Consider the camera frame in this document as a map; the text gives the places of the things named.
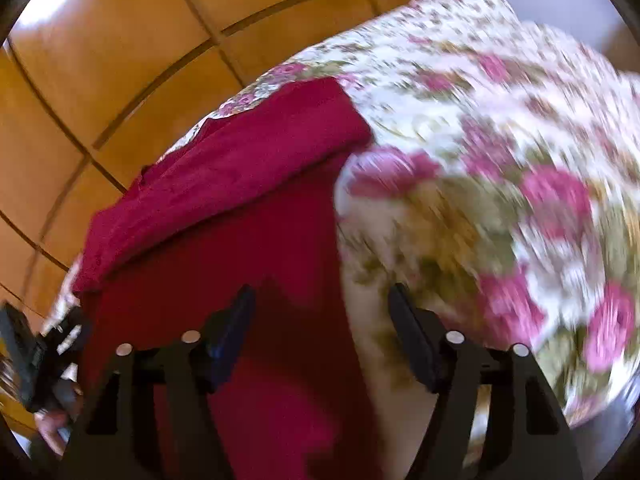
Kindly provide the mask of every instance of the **wooden ceiling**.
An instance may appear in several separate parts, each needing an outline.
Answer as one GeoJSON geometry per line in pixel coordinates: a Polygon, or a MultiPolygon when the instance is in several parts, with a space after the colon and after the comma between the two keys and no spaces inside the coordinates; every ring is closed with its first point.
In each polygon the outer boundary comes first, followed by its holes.
{"type": "Polygon", "coordinates": [[[408,1],[64,0],[18,20],[0,49],[0,299],[38,329],[92,214],[143,164],[271,66],[408,1]]]}

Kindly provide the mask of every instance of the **red fabric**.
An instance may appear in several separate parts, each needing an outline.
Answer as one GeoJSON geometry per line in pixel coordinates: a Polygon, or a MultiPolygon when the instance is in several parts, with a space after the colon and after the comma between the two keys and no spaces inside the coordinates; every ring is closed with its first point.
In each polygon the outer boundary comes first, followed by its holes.
{"type": "Polygon", "coordinates": [[[369,135],[333,78],[290,83],[253,110],[207,121],[203,130],[193,146],[150,168],[114,207],[94,216],[76,293],[99,290],[109,272],[137,254],[369,135]]]}
{"type": "MultiPolygon", "coordinates": [[[[263,130],[270,124],[263,123],[263,130]]],[[[321,124],[335,135],[369,139],[362,126],[341,131],[354,124],[343,112],[323,117],[321,124]]],[[[315,130],[307,123],[308,140],[315,130]]],[[[234,135],[244,137],[245,131],[234,135]]],[[[237,149],[248,153],[232,159],[238,173],[261,166],[258,154],[274,160],[274,150],[290,153],[290,138],[283,136],[279,145],[264,143],[263,152],[251,146],[255,137],[237,142],[237,149]]],[[[190,150],[210,146],[206,137],[197,140],[190,150]]],[[[89,388],[120,343],[137,349],[162,346],[225,308],[243,283],[256,287],[255,319],[241,356],[230,381],[209,401],[238,480],[382,478],[378,429],[342,302],[335,240],[334,183],[353,143],[336,142],[317,154],[322,162],[146,251],[113,272],[100,292],[81,297],[94,321],[80,367],[81,383],[89,388]]],[[[187,156],[191,153],[174,157],[187,156]]],[[[299,161],[289,163],[302,167],[299,161]]],[[[149,169],[144,178],[168,174],[162,166],[149,169]]],[[[228,183],[220,179],[210,185],[228,183]]],[[[235,194],[236,187],[226,192],[235,194]]],[[[165,428],[166,418],[160,419],[165,428]]],[[[170,442],[166,432],[161,441],[170,442]]]]}

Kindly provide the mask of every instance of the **floral dress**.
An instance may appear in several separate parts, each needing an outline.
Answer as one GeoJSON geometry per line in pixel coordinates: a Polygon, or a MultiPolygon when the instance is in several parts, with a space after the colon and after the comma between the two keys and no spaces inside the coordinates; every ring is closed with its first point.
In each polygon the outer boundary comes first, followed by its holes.
{"type": "MultiPolygon", "coordinates": [[[[435,402],[386,312],[394,282],[478,342],[529,345],[571,424],[605,407],[640,354],[640,79],[519,22],[505,0],[412,0],[303,50],[209,117],[320,76],[338,79],[374,134],[345,165],[335,208],[386,476],[404,478],[435,402]]],[[[487,413],[481,389],[471,456],[487,413]]]]}

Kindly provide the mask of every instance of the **metal screw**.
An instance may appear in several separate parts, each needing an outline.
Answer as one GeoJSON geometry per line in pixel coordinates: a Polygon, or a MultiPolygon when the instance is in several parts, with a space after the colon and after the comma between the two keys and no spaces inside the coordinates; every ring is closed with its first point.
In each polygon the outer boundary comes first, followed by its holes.
{"type": "Polygon", "coordinates": [[[462,332],[458,332],[457,330],[451,330],[450,332],[447,332],[446,337],[447,341],[453,343],[454,345],[459,345],[465,342],[465,336],[462,334],[462,332]]]}
{"type": "Polygon", "coordinates": [[[520,357],[526,357],[529,355],[529,349],[522,343],[516,343],[513,345],[513,353],[520,357]]]}
{"type": "Polygon", "coordinates": [[[200,332],[197,330],[187,330],[184,334],[182,334],[182,342],[183,343],[195,343],[200,339],[200,332]]]}
{"type": "Polygon", "coordinates": [[[120,346],[116,348],[116,354],[120,357],[124,357],[125,355],[129,355],[133,352],[133,346],[129,343],[122,343],[120,346]]]}

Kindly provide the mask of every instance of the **black metal bracket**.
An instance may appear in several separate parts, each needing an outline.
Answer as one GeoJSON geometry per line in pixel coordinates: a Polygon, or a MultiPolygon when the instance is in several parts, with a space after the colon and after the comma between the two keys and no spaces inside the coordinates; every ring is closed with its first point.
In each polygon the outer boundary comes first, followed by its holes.
{"type": "Polygon", "coordinates": [[[25,315],[4,302],[0,309],[0,337],[18,375],[18,395],[25,410],[35,413],[43,408],[66,408],[63,396],[57,395],[56,384],[66,368],[78,360],[90,332],[90,323],[81,309],[74,307],[47,335],[34,335],[25,315]],[[76,326],[80,330],[75,340],[65,351],[58,352],[76,326]]]}
{"type": "Polygon", "coordinates": [[[163,478],[153,389],[165,384],[181,478],[233,480],[206,395],[230,377],[254,310],[245,285],[228,309],[168,346],[120,345],[74,425],[59,478],[163,478]]]}
{"type": "Polygon", "coordinates": [[[486,349],[447,332],[436,314],[412,305],[401,284],[388,303],[416,378],[439,394],[407,480],[460,478],[481,384],[492,389],[478,478],[582,480],[569,427],[529,348],[486,349]]]}

